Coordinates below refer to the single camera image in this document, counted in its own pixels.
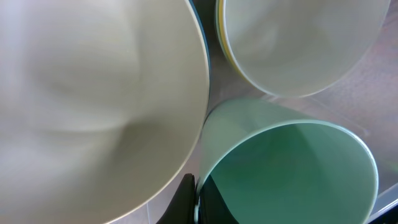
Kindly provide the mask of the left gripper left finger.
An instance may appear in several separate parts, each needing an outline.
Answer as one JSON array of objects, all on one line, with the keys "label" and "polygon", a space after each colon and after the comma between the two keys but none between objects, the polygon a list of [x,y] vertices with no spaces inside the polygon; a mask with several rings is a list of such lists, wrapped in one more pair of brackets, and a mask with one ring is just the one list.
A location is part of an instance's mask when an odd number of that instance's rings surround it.
[{"label": "left gripper left finger", "polygon": [[185,174],[157,224],[194,224],[195,177]]}]

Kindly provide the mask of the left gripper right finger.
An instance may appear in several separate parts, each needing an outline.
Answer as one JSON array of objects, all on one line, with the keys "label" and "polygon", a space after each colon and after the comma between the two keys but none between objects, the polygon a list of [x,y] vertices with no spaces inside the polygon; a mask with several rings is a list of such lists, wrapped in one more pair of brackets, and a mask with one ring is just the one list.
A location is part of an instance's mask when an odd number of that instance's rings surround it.
[{"label": "left gripper right finger", "polygon": [[201,224],[239,224],[210,175],[200,190],[198,221]]}]

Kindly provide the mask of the mint green cup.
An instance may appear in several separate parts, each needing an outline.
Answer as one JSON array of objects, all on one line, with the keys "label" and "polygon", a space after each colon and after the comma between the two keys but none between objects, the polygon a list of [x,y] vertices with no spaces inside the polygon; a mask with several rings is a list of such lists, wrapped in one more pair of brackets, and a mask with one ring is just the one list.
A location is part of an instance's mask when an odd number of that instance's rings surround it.
[{"label": "mint green cup", "polygon": [[379,177],[350,130],[259,98],[220,103],[201,134],[197,193],[238,223],[365,223]]}]

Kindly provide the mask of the beige large bowl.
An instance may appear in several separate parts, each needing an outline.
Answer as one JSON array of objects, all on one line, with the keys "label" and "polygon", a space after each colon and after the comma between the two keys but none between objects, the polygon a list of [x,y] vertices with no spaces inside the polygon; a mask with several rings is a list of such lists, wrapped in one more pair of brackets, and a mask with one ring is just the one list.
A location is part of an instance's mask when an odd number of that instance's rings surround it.
[{"label": "beige large bowl", "polygon": [[1,2],[1,222],[112,223],[180,172],[208,105],[185,1]]}]

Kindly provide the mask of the white small bowl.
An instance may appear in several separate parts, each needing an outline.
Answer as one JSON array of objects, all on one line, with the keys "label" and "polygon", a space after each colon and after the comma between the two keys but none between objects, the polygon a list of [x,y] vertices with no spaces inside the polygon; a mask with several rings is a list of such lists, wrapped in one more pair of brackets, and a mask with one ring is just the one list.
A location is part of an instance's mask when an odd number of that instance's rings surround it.
[{"label": "white small bowl", "polygon": [[342,79],[376,40],[389,0],[224,0],[235,64],[279,97],[318,93]]}]

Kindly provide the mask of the yellow small bowl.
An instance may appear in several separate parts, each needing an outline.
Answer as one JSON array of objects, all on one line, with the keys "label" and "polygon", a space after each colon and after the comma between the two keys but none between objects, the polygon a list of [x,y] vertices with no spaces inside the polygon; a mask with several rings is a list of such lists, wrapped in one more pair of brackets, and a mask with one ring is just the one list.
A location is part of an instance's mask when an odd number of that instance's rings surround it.
[{"label": "yellow small bowl", "polygon": [[226,40],[226,31],[223,24],[223,3],[224,3],[223,0],[216,0],[215,3],[215,30],[218,36],[218,42],[220,43],[220,47],[229,64],[234,68],[234,70],[237,72],[237,74],[240,77],[246,79],[244,75],[241,73],[238,66],[235,64],[231,52],[229,51],[228,48],[228,41]]}]

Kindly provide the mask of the dark blue large bowl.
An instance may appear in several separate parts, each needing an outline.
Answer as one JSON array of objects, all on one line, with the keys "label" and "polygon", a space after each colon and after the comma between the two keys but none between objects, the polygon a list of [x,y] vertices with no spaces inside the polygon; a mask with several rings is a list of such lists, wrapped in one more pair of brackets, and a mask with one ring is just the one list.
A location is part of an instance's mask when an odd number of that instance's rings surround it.
[{"label": "dark blue large bowl", "polygon": [[200,16],[197,13],[196,7],[192,0],[185,0],[187,10],[190,15],[190,40],[193,44],[193,56],[191,56],[190,71],[193,73],[193,79],[199,82],[200,93],[203,100],[206,100],[208,105],[210,100],[210,55],[208,43],[206,41],[203,25]]}]

